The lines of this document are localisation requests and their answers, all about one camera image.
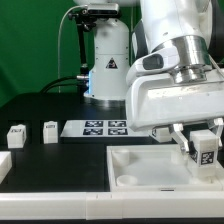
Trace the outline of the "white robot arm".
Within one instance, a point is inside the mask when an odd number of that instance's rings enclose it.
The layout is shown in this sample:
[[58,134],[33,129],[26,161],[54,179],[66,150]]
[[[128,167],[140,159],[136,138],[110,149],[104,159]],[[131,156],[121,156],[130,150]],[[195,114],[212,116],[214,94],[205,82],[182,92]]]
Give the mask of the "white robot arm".
[[189,153],[195,137],[222,146],[224,70],[208,53],[210,0],[74,0],[94,30],[84,97],[125,104],[133,131],[166,128]]

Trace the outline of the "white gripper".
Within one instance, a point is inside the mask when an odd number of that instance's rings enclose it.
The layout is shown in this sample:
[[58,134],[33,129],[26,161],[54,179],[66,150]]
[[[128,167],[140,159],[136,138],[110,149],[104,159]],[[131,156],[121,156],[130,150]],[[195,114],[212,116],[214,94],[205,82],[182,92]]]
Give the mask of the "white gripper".
[[183,154],[189,153],[183,124],[208,120],[209,133],[222,147],[224,78],[211,71],[204,82],[176,85],[168,73],[139,77],[127,92],[126,117],[133,131],[170,125],[169,133]]

